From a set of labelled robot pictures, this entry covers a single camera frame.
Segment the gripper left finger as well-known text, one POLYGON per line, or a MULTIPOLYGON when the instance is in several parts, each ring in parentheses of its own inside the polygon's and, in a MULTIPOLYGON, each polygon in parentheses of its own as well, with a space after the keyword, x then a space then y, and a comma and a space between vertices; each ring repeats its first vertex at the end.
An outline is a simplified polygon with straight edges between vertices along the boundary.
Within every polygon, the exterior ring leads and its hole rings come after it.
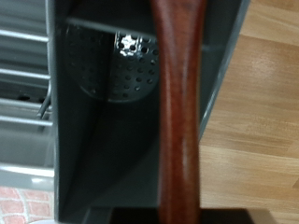
POLYGON ((84 216, 82 224, 160 224, 154 208, 92 207, 84 216))

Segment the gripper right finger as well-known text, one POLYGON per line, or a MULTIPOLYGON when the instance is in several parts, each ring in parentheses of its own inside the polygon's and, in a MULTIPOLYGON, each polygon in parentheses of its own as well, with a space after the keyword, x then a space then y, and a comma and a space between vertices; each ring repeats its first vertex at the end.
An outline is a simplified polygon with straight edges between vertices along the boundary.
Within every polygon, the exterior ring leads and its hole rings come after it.
POLYGON ((266 209, 206 208, 200 224, 278 224, 266 209))

